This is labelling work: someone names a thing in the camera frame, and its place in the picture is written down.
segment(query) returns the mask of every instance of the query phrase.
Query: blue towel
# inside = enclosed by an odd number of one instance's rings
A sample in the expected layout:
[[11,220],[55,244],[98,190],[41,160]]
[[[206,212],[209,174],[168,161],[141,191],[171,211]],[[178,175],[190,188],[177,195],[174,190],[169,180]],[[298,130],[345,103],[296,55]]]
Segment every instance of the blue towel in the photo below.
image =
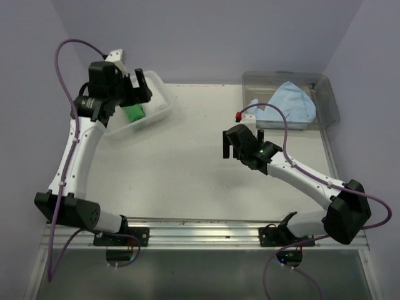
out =
[[[250,102],[250,104],[254,103],[258,103],[258,99]],[[268,103],[278,107],[288,122],[311,123],[317,113],[309,96],[289,81],[276,90]],[[281,115],[271,107],[265,107],[265,110],[252,107],[247,111],[255,115],[258,121],[283,121]]]

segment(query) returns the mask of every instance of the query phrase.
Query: transparent plastic bin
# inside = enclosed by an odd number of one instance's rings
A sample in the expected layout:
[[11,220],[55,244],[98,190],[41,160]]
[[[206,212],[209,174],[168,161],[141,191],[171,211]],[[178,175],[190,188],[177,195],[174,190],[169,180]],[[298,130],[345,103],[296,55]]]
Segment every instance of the transparent plastic bin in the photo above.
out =
[[[154,89],[157,89],[157,91],[165,99],[167,107],[158,111],[152,116],[146,116],[135,122],[129,122],[128,117],[123,109],[118,106],[116,107],[115,113],[112,115],[112,117],[110,117],[106,132],[104,133],[105,138],[122,139],[127,135],[134,133],[135,131],[151,126],[151,124],[164,119],[171,112],[171,108],[173,107],[173,97],[168,91],[166,85],[163,83],[163,80],[161,80],[161,78],[154,71],[145,71],[143,74],[146,78],[149,89],[153,92],[153,94],[155,92]],[[137,86],[137,84],[135,84],[137,82],[135,76],[131,77],[131,81],[134,86]]]
[[[318,73],[297,72],[245,72],[242,76],[243,105],[253,99],[268,102],[286,81],[301,88],[314,102],[317,116],[313,122],[288,122],[289,129],[324,130],[340,122],[338,107],[329,79]],[[257,128],[283,129],[283,121],[257,121]]]

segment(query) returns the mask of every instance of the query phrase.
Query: green object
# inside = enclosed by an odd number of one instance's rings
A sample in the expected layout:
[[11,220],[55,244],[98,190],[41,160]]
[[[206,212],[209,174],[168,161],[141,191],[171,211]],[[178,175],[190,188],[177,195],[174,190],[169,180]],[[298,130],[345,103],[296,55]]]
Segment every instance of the green object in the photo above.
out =
[[129,121],[131,123],[146,117],[146,115],[144,114],[144,112],[142,110],[142,107],[139,104],[123,107],[123,109],[126,113],[127,118],[129,119]]

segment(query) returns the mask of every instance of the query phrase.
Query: table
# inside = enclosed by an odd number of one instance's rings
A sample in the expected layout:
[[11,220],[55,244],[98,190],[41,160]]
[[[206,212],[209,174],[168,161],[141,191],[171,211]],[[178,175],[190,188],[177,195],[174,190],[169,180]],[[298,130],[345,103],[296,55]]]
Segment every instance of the table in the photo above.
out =
[[[222,159],[222,131],[243,107],[240,85],[169,84],[172,114],[128,137],[103,138],[96,150],[87,200],[140,218],[281,220],[321,209],[285,182]],[[265,132],[282,145],[283,131]],[[288,151],[329,174],[319,131],[291,131]]]

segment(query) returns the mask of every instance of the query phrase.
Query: red object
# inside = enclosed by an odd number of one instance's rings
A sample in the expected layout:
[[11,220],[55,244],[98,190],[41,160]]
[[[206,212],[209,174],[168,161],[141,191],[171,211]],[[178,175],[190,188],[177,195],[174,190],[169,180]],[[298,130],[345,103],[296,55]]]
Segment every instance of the red object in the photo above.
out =
[[238,111],[236,113],[236,122],[239,123],[240,121],[242,121],[242,113],[240,111]]

